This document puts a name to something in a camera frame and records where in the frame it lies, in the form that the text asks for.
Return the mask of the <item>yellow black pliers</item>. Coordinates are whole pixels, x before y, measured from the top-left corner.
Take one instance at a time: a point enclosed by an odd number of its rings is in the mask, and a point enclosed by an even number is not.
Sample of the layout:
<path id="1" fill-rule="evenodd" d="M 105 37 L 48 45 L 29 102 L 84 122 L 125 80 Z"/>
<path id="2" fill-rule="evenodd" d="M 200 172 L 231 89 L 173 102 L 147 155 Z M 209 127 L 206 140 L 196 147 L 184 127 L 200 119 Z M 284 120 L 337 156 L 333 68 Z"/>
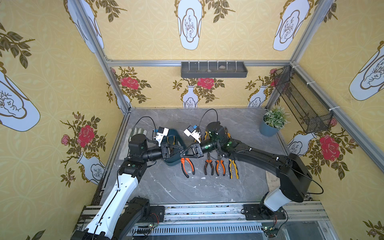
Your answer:
<path id="1" fill-rule="evenodd" d="M 239 179 L 238 166 L 235 160 L 229 159 L 229 176 L 230 179 L 236 178 Z"/>
<path id="2" fill-rule="evenodd" d="M 205 131 L 204 140 L 209 140 L 209 139 L 210 139 L 209 132 Z"/>

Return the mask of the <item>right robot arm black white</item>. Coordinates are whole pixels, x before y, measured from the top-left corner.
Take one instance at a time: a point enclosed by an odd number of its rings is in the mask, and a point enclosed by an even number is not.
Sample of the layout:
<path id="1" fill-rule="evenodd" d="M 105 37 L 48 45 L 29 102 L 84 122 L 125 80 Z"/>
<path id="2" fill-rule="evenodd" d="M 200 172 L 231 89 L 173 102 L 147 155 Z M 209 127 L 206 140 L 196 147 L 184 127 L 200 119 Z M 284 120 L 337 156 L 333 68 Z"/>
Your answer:
<path id="1" fill-rule="evenodd" d="M 248 146 L 231 138 L 220 122 L 209 123 L 207 131 L 208 138 L 188 146 L 181 152 L 182 158 L 200 158 L 217 151 L 225 158 L 254 165 L 279 178 L 280 187 L 263 197 L 259 204 L 260 213 L 276 213 L 290 202 L 305 200 L 313 178 L 298 155 L 278 155 Z"/>

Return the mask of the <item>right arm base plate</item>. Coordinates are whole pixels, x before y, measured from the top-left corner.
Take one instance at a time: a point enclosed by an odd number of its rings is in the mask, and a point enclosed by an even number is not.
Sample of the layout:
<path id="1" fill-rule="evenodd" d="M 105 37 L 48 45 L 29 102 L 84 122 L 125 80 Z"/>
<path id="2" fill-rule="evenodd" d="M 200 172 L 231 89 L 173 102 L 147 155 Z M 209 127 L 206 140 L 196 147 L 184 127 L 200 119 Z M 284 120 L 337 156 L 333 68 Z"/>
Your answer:
<path id="1" fill-rule="evenodd" d="M 277 211 L 272 211 L 264 204 L 245 204 L 241 210 L 241 213 L 245 215 L 247 221 L 253 220 L 286 220 L 287 216 L 283 208 L 279 208 Z"/>

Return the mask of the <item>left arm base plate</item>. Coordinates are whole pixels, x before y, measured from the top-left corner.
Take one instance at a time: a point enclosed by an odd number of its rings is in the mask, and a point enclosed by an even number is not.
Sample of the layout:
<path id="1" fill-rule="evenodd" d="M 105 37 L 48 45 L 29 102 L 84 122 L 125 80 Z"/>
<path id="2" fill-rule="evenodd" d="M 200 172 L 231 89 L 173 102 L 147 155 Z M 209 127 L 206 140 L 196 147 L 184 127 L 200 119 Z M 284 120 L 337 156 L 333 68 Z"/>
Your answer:
<path id="1" fill-rule="evenodd" d="M 165 218 L 165 206 L 150 206 L 149 212 L 144 216 L 144 223 L 162 223 Z"/>

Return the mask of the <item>teal plastic storage box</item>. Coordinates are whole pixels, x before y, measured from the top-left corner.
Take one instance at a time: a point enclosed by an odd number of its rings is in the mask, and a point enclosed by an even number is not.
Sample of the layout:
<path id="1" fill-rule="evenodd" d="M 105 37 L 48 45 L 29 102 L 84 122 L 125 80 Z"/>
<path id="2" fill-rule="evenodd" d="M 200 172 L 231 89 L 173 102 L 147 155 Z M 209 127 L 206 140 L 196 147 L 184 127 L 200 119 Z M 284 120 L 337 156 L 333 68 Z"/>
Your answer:
<path id="1" fill-rule="evenodd" d="M 180 134 L 178 133 L 177 130 L 175 129 L 169 129 L 169 133 L 168 133 L 168 136 L 175 136 L 176 137 L 176 145 L 180 145 L 180 146 L 183 146 L 184 149 L 186 148 L 186 144 L 185 142 L 183 141 L 183 139 L 181 138 Z M 180 163 L 181 159 L 178 160 L 178 161 L 164 161 L 166 163 L 166 165 L 172 167 L 172 166 L 175 166 L 177 165 L 178 163 Z"/>

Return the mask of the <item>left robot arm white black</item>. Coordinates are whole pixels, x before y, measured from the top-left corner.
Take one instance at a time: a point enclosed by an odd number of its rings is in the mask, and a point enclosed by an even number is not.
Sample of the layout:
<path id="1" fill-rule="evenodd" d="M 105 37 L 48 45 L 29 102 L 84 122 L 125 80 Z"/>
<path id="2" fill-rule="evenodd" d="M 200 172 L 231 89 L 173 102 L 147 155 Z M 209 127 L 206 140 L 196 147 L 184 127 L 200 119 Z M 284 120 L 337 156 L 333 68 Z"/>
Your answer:
<path id="1" fill-rule="evenodd" d="M 144 134 L 136 134 L 129 141 L 129 154 L 117 172 L 116 183 L 99 212 L 83 231 L 76 230 L 73 240 L 122 240 L 139 220 L 150 215 L 148 199 L 134 197 L 132 192 L 138 186 L 148 168 L 148 162 L 169 160 L 176 164 L 186 145 L 178 131 L 171 129 L 167 137 L 153 141 Z"/>

